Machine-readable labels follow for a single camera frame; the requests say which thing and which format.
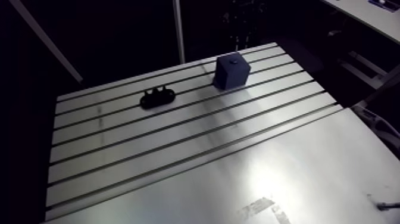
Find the black plastic part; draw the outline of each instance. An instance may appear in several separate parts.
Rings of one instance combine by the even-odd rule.
[[[400,203],[378,203],[376,207],[380,211],[386,211],[389,209],[400,209]]]
[[[159,91],[157,88],[149,94],[145,91],[145,95],[140,99],[140,106],[144,110],[169,104],[175,100],[175,92],[172,89],[166,89],[165,86]]]

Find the metal pole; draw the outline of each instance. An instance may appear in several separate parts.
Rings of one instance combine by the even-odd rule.
[[[25,22],[30,26],[30,28],[36,33],[39,39],[49,48],[49,50],[54,54],[54,56],[60,61],[60,63],[71,73],[71,75],[82,84],[82,76],[78,73],[78,71],[72,66],[72,64],[65,58],[65,56],[61,53],[61,51],[55,46],[53,41],[49,38],[49,36],[45,33],[45,31],[41,28],[41,26],[37,23],[35,18],[29,13],[29,11],[25,8],[25,6],[20,2],[20,0],[10,0],[11,5],[18,11],[18,13],[22,16]]]
[[[178,40],[179,62],[185,63],[185,48],[183,44],[182,19],[180,17],[179,0],[173,0],[176,38]]]

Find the dark background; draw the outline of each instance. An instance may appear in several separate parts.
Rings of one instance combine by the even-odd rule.
[[[238,49],[278,42],[344,107],[373,89],[338,66],[338,57],[356,51],[385,70],[400,63],[391,56],[400,52],[397,43],[320,1],[248,2],[181,0],[186,62],[234,51],[236,36]],[[83,76],[85,87],[179,64],[172,1],[22,3]],[[328,37],[332,30],[341,33]],[[0,37],[7,111],[7,219],[39,223],[45,211],[55,98],[82,86],[8,1],[0,1]],[[390,89],[372,107],[399,129],[398,89]]]

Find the cube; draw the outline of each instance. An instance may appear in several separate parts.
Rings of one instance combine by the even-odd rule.
[[[221,90],[228,90],[246,84],[250,74],[250,65],[236,52],[217,58],[217,68],[213,85]]]

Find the table surface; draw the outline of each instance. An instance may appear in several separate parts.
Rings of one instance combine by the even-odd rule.
[[[212,57],[58,97],[49,223],[384,223],[398,215],[371,203],[400,200],[400,164],[373,133],[275,43],[241,54],[251,75],[230,91],[210,84]],[[173,103],[138,106],[143,90],[165,84]]]
[[[391,13],[368,0],[322,0],[400,43],[400,10]]]

